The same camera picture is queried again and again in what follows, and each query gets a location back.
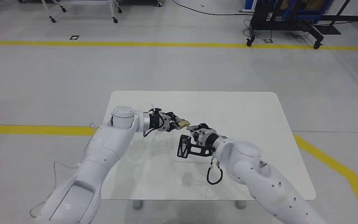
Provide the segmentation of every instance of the floor marking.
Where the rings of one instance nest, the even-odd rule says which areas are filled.
[[[0,125],[0,134],[57,134],[64,136],[91,136],[92,133],[92,128],[84,126]],[[312,146],[296,134],[294,134],[294,138],[298,147],[344,176],[348,180],[348,183],[358,199],[358,177],[355,172],[329,157],[327,154]]]
[[[156,42],[73,42],[73,41],[0,41],[0,45],[25,46],[121,46],[172,48],[247,48],[246,44],[156,43]],[[256,49],[314,50],[312,45],[253,44]],[[358,46],[321,46],[319,50],[358,50]]]
[[[58,134],[91,136],[93,129],[84,126],[0,125],[0,134]]]
[[[348,169],[343,164],[337,162],[332,157],[325,154],[318,148],[312,146],[311,144],[309,144],[308,142],[306,142],[296,134],[294,134],[294,137],[298,147],[305,150],[311,156],[317,158],[322,163],[326,164],[327,166],[329,166],[330,168],[332,168],[333,170],[344,176],[348,180],[348,183],[351,185],[351,188],[354,194],[356,195],[356,198],[358,199],[358,177],[355,172]]]

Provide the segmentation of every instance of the metal frame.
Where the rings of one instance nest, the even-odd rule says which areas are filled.
[[[266,2],[261,5],[260,8],[255,10],[255,13],[252,16],[250,25],[249,25],[249,33],[250,39],[246,39],[246,45],[251,46],[255,40],[255,30],[287,30],[287,31],[303,31],[309,32],[314,38],[316,38],[316,42],[314,43],[314,49],[318,49],[322,44],[323,40],[322,34],[320,34],[315,28],[311,26],[311,24],[296,18],[295,15],[298,12],[299,5],[302,0],[297,0],[297,4],[293,8],[290,16],[285,21],[276,21],[276,18],[279,14],[281,5],[284,0],[278,0],[276,7],[272,13],[270,21],[267,21],[267,16],[269,11],[271,10],[271,3]]]

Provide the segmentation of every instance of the gray floor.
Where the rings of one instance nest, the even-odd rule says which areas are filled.
[[[189,1],[213,13],[236,13],[242,2]],[[105,2],[0,2],[0,41],[152,41],[245,43],[246,16],[208,16],[167,0],[162,8],[124,6],[115,25]],[[357,24],[337,25],[325,45],[358,45]],[[262,32],[262,38],[269,37]],[[275,44],[312,45],[274,32]],[[272,91],[291,129],[354,172],[358,145],[357,51],[210,48],[116,48],[0,45],[0,124],[100,124],[115,90]],[[53,187],[53,161],[76,164],[88,137],[0,136],[0,223],[33,223],[29,209]],[[356,223],[358,201],[346,179],[305,151],[317,192],[310,204],[330,223]],[[59,181],[73,170],[58,169]],[[93,223],[280,223],[256,202],[103,201]]]

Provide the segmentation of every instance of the metal rack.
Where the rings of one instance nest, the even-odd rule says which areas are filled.
[[[267,18],[272,9],[271,2],[265,1],[264,3],[260,3],[256,6],[255,12],[249,25],[250,39],[246,39],[246,45],[251,46],[254,42],[255,30],[286,30],[308,32],[316,39],[313,48],[318,49],[322,45],[322,34],[319,33],[314,27],[312,27],[312,24],[310,22],[306,22],[303,18],[297,17],[297,13],[299,11],[299,7],[302,3],[302,0],[295,1],[295,4],[289,10],[289,14],[286,15],[285,20],[276,20],[280,13],[280,8],[283,1],[284,0],[278,0],[276,2],[276,7],[273,10],[270,20],[267,20]]]

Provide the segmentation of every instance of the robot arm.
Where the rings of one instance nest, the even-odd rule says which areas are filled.
[[[100,206],[102,184],[126,152],[135,132],[147,136],[153,130],[170,132],[188,125],[186,120],[159,108],[148,113],[125,106],[114,108],[111,119],[91,139],[76,173],[52,192],[36,223],[89,224]]]
[[[218,167],[223,164],[233,181],[246,185],[259,205],[284,224],[326,224],[274,166],[261,161],[257,146],[218,135],[206,124],[190,126],[188,130],[190,137],[181,136],[179,157],[187,158],[188,154],[216,157]],[[191,152],[191,147],[201,148],[201,152]]]

